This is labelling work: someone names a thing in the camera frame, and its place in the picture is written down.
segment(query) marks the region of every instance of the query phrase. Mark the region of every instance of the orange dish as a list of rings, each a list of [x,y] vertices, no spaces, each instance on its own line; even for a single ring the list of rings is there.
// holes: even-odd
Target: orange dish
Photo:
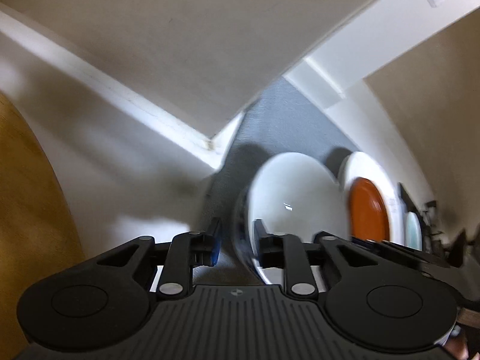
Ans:
[[[376,186],[366,178],[357,178],[350,188],[352,235],[373,241],[390,240],[388,216]]]

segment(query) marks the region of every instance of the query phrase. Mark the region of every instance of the round black joint cover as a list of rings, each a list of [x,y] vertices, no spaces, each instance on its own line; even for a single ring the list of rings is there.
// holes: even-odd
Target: round black joint cover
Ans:
[[[145,290],[111,267],[64,271],[23,293],[17,316],[25,334],[61,351],[92,350],[132,335],[149,311]]]
[[[431,347],[457,318],[444,285],[392,264],[349,270],[329,291],[325,308],[348,338],[384,352]]]

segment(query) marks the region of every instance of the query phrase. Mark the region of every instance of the red-orange plate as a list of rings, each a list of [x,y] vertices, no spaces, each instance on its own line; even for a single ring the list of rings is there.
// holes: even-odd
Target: red-orange plate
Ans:
[[[390,240],[388,216],[376,186],[366,178],[357,178],[350,188],[352,235],[373,241]]]

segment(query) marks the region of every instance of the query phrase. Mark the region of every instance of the white plate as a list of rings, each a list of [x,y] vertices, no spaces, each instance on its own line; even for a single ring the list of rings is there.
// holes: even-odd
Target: white plate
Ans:
[[[248,231],[255,250],[254,221],[268,233],[294,234],[312,242],[320,231],[350,237],[350,222],[338,182],[317,160],[300,153],[283,153],[268,160],[248,192]],[[257,269],[267,284],[279,284],[281,271]]]
[[[369,155],[361,151],[350,154],[340,167],[338,181],[345,193],[346,201],[352,183],[359,177],[370,180],[380,192],[385,203],[390,227],[390,241],[405,244],[403,215],[396,190],[384,169]]]
[[[405,218],[405,246],[418,251],[422,250],[422,230],[414,212],[409,212]]]

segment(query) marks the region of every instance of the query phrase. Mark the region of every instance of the plate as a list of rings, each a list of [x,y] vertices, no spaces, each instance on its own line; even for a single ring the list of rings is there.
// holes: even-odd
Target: plate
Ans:
[[[422,230],[420,222],[414,212],[409,212],[405,220],[405,246],[422,250]]]
[[[403,216],[395,188],[378,162],[361,151],[350,154],[340,167],[338,180],[345,196],[350,195],[350,188],[358,178],[370,180],[378,189],[387,211],[390,241],[404,245]]]
[[[350,188],[349,212],[352,235],[381,242],[390,240],[388,215],[382,196],[366,178],[357,178]]]
[[[350,237],[349,217],[337,180],[320,162],[304,154],[289,152],[268,160],[250,186],[247,207],[248,234],[255,256],[256,219],[263,221],[268,233],[294,234],[303,242],[312,242],[320,231]],[[281,277],[278,270],[256,266],[266,284],[277,284]]]

